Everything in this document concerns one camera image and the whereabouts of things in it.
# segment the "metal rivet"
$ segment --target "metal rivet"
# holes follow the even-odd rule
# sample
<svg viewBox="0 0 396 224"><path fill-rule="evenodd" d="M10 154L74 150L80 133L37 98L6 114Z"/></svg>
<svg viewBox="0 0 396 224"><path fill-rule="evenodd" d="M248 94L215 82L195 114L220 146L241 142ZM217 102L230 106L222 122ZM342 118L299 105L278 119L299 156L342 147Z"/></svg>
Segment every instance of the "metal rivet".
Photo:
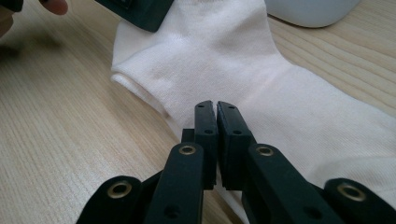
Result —
<svg viewBox="0 0 396 224"><path fill-rule="evenodd" d="M352 185L348 185L346 183L340 184L337 187L337 190L342 195L355 202L363 202L364 200L366 200L366 194L360 189L353 187Z"/></svg>
<svg viewBox="0 0 396 224"><path fill-rule="evenodd" d="M123 198L129 194L132 190L132 185L125 181L121 180L113 184L108 190L107 195L112 199Z"/></svg>
<svg viewBox="0 0 396 224"><path fill-rule="evenodd" d="M195 147L192 147L192 146L184 146L178 150L178 152L180 152L181 154L186 155L186 156L194 154L195 151L196 151Z"/></svg>
<svg viewBox="0 0 396 224"><path fill-rule="evenodd" d="M256 151L259 152L262 156L272 156L274 155L274 151L269 147L257 147Z"/></svg>

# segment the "wooden table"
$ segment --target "wooden table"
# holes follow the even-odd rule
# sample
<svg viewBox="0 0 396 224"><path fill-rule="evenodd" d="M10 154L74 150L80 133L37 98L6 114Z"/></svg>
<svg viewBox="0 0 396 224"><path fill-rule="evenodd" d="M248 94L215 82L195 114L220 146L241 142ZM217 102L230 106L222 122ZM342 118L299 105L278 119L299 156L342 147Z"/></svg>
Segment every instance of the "wooden table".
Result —
<svg viewBox="0 0 396 224"><path fill-rule="evenodd" d="M0 223L74 223L110 177L144 180L178 142L148 105L110 81L120 20L92 0L51 15L25 1L0 39ZM363 0L305 29L270 18L282 54L396 117L396 2ZM204 223L239 223L215 192Z"/></svg>

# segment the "black device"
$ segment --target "black device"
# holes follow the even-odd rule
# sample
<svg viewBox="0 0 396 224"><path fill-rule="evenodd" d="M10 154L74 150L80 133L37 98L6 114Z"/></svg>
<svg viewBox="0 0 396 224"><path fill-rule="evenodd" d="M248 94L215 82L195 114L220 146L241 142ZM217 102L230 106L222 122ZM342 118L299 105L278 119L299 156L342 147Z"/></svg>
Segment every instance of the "black device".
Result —
<svg viewBox="0 0 396 224"><path fill-rule="evenodd" d="M23 0L0 0L0 6L6 7L14 12L19 12L22 10Z"/></svg>
<svg viewBox="0 0 396 224"><path fill-rule="evenodd" d="M250 223L396 223L396 211L362 184L307 182L275 147L257 144L238 108L212 102L195 107L194 129L184 129L161 172L144 182L107 180L85 205L77 224L201 223L203 191L216 184L242 191Z"/></svg>
<svg viewBox="0 0 396 224"><path fill-rule="evenodd" d="M133 25L156 32L173 0L95 0Z"/></svg>

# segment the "white container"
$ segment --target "white container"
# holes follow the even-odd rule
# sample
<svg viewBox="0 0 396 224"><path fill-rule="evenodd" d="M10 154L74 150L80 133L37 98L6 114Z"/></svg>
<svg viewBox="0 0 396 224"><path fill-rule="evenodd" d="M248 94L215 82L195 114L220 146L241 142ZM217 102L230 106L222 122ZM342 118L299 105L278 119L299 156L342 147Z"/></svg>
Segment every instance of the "white container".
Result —
<svg viewBox="0 0 396 224"><path fill-rule="evenodd" d="M265 0L268 14L303 27L331 25L360 0Z"/></svg>

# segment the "human finger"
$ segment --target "human finger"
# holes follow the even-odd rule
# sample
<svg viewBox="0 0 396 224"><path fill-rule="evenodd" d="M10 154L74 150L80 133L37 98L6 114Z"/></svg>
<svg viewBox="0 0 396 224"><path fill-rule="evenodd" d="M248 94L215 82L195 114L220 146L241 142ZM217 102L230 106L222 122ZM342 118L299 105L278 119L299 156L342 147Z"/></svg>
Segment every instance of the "human finger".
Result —
<svg viewBox="0 0 396 224"><path fill-rule="evenodd" d="M41 5L56 15L64 15L68 6L65 0L39 0Z"/></svg>
<svg viewBox="0 0 396 224"><path fill-rule="evenodd" d="M14 20L12 20L13 11L0 7L0 37L2 37L12 26Z"/></svg>

